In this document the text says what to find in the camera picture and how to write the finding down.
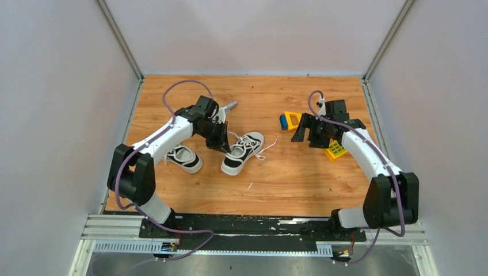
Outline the black white sneaker with laces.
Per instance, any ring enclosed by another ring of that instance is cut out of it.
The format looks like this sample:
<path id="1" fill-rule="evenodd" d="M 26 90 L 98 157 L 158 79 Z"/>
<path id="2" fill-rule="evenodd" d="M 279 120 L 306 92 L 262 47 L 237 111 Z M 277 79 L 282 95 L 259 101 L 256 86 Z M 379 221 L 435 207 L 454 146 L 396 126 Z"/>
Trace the black white sneaker with laces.
<path id="1" fill-rule="evenodd" d="M 260 132 L 248 132 L 242 136 L 239 136 L 234 132 L 230 133 L 237 138 L 237 141 L 230 146 L 230 152 L 224 155 L 220 167 L 225 174 L 230 176 L 240 174 L 251 158 L 264 161 L 266 156 L 264 156 L 263 153 L 275 146 L 279 139 L 277 136 L 272 144 L 265 147 L 265 138 Z"/>

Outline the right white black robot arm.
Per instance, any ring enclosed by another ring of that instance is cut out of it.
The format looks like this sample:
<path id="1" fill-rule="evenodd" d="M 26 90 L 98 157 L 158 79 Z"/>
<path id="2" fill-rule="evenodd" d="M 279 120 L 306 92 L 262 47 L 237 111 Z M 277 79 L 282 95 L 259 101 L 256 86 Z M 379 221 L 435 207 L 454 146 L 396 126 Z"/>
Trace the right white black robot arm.
<path id="1" fill-rule="evenodd" d="M 318 114 L 303 113 L 293 142 L 307 140 L 311 148 L 326 149 L 332 141 L 344 147 L 369 180 L 362 205 L 334 210 L 329 234 L 336 240 L 352 228 L 386 229 L 414 224 L 418 220 L 419 179 L 393 164 L 372 141 L 365 125 L 351 119 L 343 99 L 320 99 Z"/>

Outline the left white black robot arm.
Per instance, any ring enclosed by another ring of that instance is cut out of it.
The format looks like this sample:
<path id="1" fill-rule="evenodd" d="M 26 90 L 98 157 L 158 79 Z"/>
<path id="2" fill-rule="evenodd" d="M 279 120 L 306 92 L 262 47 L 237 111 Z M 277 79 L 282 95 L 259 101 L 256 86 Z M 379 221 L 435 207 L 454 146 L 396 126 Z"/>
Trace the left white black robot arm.
<path id="1" fill-rule="evenodd" d="M 174 147 L 194 135 L 205 138 L 207 148 L 228 153 L 226 116 L 237 104 L 232 101 L 219 106 L 202 95 L 196 104 L 177 110 L 174 118 L 146 139 L 132 146 L 118 145 L 109 170 L 108 189 L 152 218 L 154 230 L 160 236 L 171 237 L 176 231 L 176 222 L 170 218 L 172 209 L 155 191 L 155 166 Z"/>

